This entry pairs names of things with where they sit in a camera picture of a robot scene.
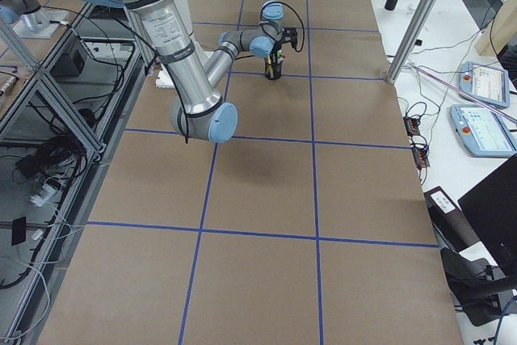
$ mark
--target label sticker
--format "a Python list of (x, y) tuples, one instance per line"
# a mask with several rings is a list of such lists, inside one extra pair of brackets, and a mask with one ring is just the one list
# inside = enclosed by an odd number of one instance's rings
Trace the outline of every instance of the label sticker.
[(437, 191), (436, 193), (431, 194), (431, 198), (446, 214), (456, 209), (456, 206), (449, 201), (442, 191)]
[(168, 12), (159, 18), (142, 20), (142, 23), (154, 46), (158, 48), (183, 38), (179, 21), (172, 12)]

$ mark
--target white desk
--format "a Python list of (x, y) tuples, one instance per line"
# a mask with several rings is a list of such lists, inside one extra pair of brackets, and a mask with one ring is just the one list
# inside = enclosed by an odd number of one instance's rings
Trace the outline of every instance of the white desk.
[[(397, 51), (413, 16), (414, 12), (412, 11), (416, 10), (419, 0), (399, 0), (394, 11), (384, 9), (385, 1), (372, 0), (372, 5), (382, 34), (385, 52), (388, 56), (392, 56)], [(461, 0), (438, 0), (418, 37), (423, 41), (422, 47), (416, 47), (414, 52), (419, 52), (424, 48), (453, 46), (468, 39), (477, 31), (477, 25)], [(491, 64), (496, 61), (494, 57), (478, 56), (474, 48), (475, 41), (470, 46), (471, 41), (459, 44), (455, 48), (412, 54), (409, 61), (442, 72), (457, 71), (460, 64), (465, 61), (475, 61), (483, 64)], [(457, 74), (436, 75), (447, 82), (452, 80), (452, 85), (457, 86)], [(421, 76), (420, 80), (423, 94), (440, 104), (445, 95), (446, 87), (425, 76)], [(426, 101), (419, 93), (418, 79), (414, 69), (404, 69), (395, 82), (395, 87), (398, 96), (406, 99), (410, 105), (418, 101)], [(431, 166), (427, 169), (427, 179), (422, 189), (427, 191), (433, 187), (441, 186), (454, 201), (462, 197), (471, 187), (506, 160), (501, 158), (472, 158), (468, 155), (460, 143), (459, 137), (455, 134), (448, 113), (448, 108), (457, 103), (466, 103), (466, 100), (459, 97), (454, 90), (450, 90), (432, 131), (432, 137), (431, 126), (435, 121), (434, 117), (424, 118), (420, 125), (421, 133), (431, 142), (429, 155)], [(432, 114), (437, 111), (436, 106), (429, 101), (427, 101), (427, 106), (427, 113)], [(402, 112), (405, 109), (405, 104), (401, 103)], [(422, 106), (416, 107), (411, 114), (421, 112)], [(512, 97), (511, 107), (506, 110), (506, 113), (514, 117), (517, 116), (517, 99), (515, 97)], [(509, 128), (515, 127), (513, 124), (508, 124), (508, 126)], [(478, 243), (462, 252), (462, 254), (468, 259), (477, 259), (486, 257), (488, 253), (484, 246)], [(478, 339), (487, 339), (494, 336), (497, 321), (475, 327), (465, 314), (459, 313), (457, 317), (465, 345), (473, 345), (473, 342)], [(499, 334), (498, 345), (515, 345), (515, 339), (517, 339), (517, 317), (506, 317)]]

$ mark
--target power strip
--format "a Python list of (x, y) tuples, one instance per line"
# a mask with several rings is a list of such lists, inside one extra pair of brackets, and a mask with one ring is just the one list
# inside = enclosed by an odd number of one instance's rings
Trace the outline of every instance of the power strip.
[(411, 153), (413, 153), (414, 164), (416, 165), (417, 169), (421, 170), (429, 167), (429, 159), (427, 158), (427, 155), (418, 149), (418, 147), (412, 145)]
[(406, 128), (409, 137), (420, 135), (420, 129), (418, 128), (418, 121), (408, 116), (402, 118), (404, 120), (404, 127)]

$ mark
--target computer monitor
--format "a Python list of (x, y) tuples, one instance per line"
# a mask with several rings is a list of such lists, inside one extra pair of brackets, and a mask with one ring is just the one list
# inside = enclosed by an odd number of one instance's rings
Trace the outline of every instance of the computer monitor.
[(517, 155), (458, 200), (505, 275), (517, 275)]
[[(441, 251), (449, 288), (475, 326), (498, 319), (517, 288), (517, 155), (458, 201), (465, 219), (499, 267)], [(508, 313), (517, 313), (513, 304)]]

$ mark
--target wire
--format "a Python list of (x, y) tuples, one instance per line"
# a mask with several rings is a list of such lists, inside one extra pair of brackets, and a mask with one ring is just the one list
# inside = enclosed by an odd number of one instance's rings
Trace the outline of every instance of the wire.
[(235, 61), (243, 60), (243, 59), (245, 59), (245, 58), (252, 58), (252, 57), (255, 57), (255, 56), (251, 55), (251, 56), (237, 57), (237, 58), (235, 58)]
[(32, 108), (34, 110), (34, 112), (45, 122), (48, 124), (48, 127), (50, 128), (50, 130), (53, 132), (53, 133), (56, 133), (57, 135), (64, 135), (66, 132), (63, 131), (61, 128), (57, 127), (53, 121), (57, 118), (56, 116), (53, 116), (51, 120), (47, 119), (41, 112), (40, 110), (37, 108), (36, 105), (34, 105), (33, 103), (31, 103), (30, 101), (28, 102), (27, 104), (30, 108)]
[(11, 260), (11, 261), (13, 261), (13, 262), (15, 262), (17, 264), (20, 264), (20, 265), (26, 267), (29, 271), (30, 270), (34, 270), (38, 274), (38, 276), (40, 277), (41, 283), (42, 283), (42, 285), (44, 287), (44, 290), (45, 290), (45, 295), (47, 296), (47, 305), (45, 306), (44, 311), (41, 314), (41, 317), (39, 317), (37, 319), (37, 321), (31, 327), (29, 327), (27, 330), (25, 330), (22, 334), (18, 334), (16, 336), (0, 337), (0, 340), (2, 340), (2, 341), (14, 341), (16, 339), (21, 339), (24, 335), (26, 335), (26, 334), (30, 333), (31, 331), (33, 331), (43, 321), (43, 318), (45, 318), (45, 316), (47, 315), (48, 310), (50, 309), (51, 299), (50, 299), (50, 292), (48, 291), (47, 281), (45, 280), (45, 277), (44, 277), (43, 273), (40, 270), (38, 270), (36, 267), (33, 267), (31, 264), (26, 264), (24, 262), (20, 262), (18, 260), (13, 259), (13, 258), (4, 258), (4, 259), (8, 259), (8, 260)]
[(2, 71), (2, 70), (0, 70), (0, 73), (1, 73), (1, 74), (7, 74), (8, 76), (16, 77), (16, 81), (18, 81), (18, 80), (19, 80), (19, 77), (18, 77), (16, 74), (9, 73), (9, 72), (4, 72), (4, 71)]
[(513, 302), (516, 302), (517, 301), (517, 295), (513, 296), (507, 303), (506, 305), (504, 306), (504, 309), (502, 309), (502, 312), (501, 312), (501, 317), (499, 318), (499, 323), (498, 323), (498, 328), (497, 330), (495, 331), (495, 336), (494, 336), (494, 343), (493, 345), (497, 345), (498, 343), (498, 337), (499, 337), (499, 331), (501, 330), (501, 324), (502, 324), (502, 319), (505, 317), (506, 315), (506, 311), (510, 308), (510, 305), (513, 303)]
[[(273, 1), (273, 2), (266, 2), (266, 3), (264, 3), (262, 8), (260, 9), (260, 17), (261, 18), (262, 18), (263, 11), (266, 9), (267, 6), (270, 6), (271, 4), (281, 4), (282, 6), (286, 6), (289, 10), (291, 10), (294, 13), (294, 15), (296, 15), (296, 17), (300, 21), (300, 25), (301, 25), (301, 46), (300, 46), (300, 48), (294, 48), (294, 51), (296, 53), (301, 53), (301, 51), (304, 49), (304, 44), (305, 44), (305, 25), (304, 25), (303, 20), (301, 20), (301, 17), (298, 15), (296, 10), (294, 8), (292, 8), (291, 6), (289, 6), (286, 2), (281, 2), (281, 1), (276, 1), (276, 0)], [(279, 41), (276, 40), (274, 36), (271, 36), (268, 32), (265, 31), (264, 25), (265, 25), (265, 23), (260, 25), (261, 28), (262, 28), (263, 33), (266, 34), (267, 36), (269, 36), (276, 43), (279, 43)]]
[(23, 159), (23, 157), (19, 157), (18, 155), (0, 155), (0, 159)]

